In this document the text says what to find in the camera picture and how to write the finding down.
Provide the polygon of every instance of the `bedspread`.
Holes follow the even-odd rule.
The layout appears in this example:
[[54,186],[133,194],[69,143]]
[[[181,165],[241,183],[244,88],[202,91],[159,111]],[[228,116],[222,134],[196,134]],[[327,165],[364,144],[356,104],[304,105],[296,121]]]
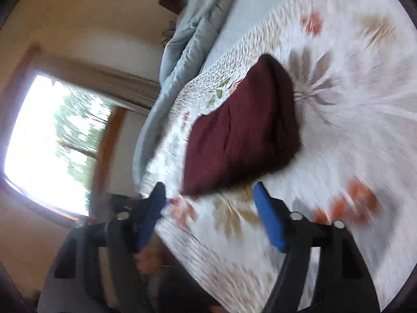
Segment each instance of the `bedspread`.
[[[268,242],[252,185],[200,198],[179,193],[194,121],[222,104],[263,53],[293,79],[302,149],[260,180],[289,208],[301,200],[325,212],[353,176],[373,190],[382,211],[349,228],[382,309],[417,262],[417,31],[397,0],[285,0],[186,84],[142,182],[145,194],[164,182],[172,199],[156,231],[229,312],[262,310],[285,255]],[[311,300],[319,255],[311,254],[300,308]]]

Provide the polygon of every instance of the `window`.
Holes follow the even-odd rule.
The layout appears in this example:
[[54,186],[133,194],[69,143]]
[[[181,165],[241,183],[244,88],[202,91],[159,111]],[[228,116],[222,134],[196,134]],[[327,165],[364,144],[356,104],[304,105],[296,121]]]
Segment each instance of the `window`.
[[111,105],[82,89],[38,75],[8,147],[9,184],[36,202],[88,215],[99,144]]

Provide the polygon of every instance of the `dark red object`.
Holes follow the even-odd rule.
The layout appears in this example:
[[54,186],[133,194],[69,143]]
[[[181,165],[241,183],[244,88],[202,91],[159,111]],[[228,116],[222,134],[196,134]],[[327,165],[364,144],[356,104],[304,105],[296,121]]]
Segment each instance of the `dark red object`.
[[183,194],[253,181],[285,167],[300,146],[291,78],[272,56],[262,55],[229,99],[195,122]]

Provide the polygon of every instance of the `green foliage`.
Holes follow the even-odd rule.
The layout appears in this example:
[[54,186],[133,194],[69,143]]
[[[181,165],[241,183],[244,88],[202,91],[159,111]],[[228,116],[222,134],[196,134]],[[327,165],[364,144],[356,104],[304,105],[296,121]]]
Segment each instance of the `green foliage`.
[[[54,114],[55,134],[65,144],[96,153],[111,105],[89,93],[69,86],[66,88],[70,93],[63,98],[64,103]],[[95,159],[64,146],[58,146],[55,154],[66,161],[68,174],[84,185],[88,209]]]

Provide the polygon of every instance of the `maroon cloth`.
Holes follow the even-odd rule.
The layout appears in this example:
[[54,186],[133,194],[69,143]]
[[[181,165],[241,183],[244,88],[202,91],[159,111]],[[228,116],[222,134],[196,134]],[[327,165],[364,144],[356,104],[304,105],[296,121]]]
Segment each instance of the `maroon cloth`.
[[287,165],[300,145],[291,78],[262,55],[228,100],[193,125],[182,193],[253,181]]

